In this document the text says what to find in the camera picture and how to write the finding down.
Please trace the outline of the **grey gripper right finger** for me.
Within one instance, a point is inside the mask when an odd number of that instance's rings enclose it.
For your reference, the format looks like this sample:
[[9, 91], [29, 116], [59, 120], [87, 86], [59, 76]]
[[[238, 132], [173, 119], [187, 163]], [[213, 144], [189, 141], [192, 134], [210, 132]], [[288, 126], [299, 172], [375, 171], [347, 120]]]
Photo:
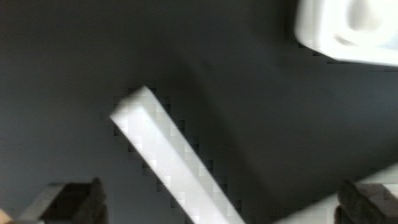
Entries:
[[398, 224], [398, 197], [379, 183], [345, 182], [334, 224]]

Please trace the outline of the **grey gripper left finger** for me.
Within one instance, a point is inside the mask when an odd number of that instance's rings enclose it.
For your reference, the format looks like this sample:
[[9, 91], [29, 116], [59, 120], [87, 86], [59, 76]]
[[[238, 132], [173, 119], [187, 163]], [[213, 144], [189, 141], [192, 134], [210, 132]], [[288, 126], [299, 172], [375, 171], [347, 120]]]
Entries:
[[11, 224], [109, 224], [100, 179], [86, 183], [48, 184]]

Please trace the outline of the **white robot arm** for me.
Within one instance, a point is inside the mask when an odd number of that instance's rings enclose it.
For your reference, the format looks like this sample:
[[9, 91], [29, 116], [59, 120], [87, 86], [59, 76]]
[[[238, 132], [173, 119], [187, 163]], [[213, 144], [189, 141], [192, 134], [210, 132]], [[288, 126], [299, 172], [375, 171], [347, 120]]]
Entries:
[[334, 224], [398, 182], [398, 0], [0, 0], [0, 207], [100, 179], [110, 224], [215, 224], [110, 119], [148, 89], [247, 224]]

